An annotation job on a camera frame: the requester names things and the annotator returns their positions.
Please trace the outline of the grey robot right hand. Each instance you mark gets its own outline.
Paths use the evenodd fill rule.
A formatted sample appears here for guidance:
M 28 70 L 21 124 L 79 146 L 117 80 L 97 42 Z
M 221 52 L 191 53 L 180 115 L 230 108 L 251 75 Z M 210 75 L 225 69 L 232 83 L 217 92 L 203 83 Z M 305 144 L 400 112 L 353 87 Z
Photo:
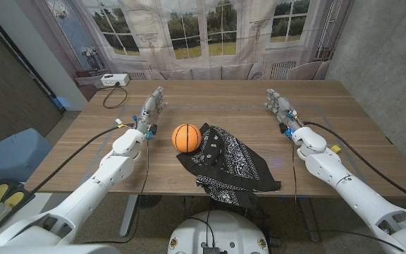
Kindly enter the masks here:
M 303 127 L 296 109 L 287 98 L 271 88 L 266 92 L 268 102 L 265 102 L 264 106 L 276 115 L 282 134 L 291 136 L 297 129 Z

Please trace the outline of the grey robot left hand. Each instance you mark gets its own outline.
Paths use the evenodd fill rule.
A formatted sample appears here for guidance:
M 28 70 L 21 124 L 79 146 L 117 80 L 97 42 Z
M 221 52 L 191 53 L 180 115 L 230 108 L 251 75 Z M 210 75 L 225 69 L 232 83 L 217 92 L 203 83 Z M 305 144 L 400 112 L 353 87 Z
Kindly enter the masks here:
M 153 93 L 145 100 L 140 115 L 137 118 L 136 130 L 145 134 L 151 125 L 157 123 L 160 114 L 168 105 L 164 101 L 164 88 L 159 86 Z

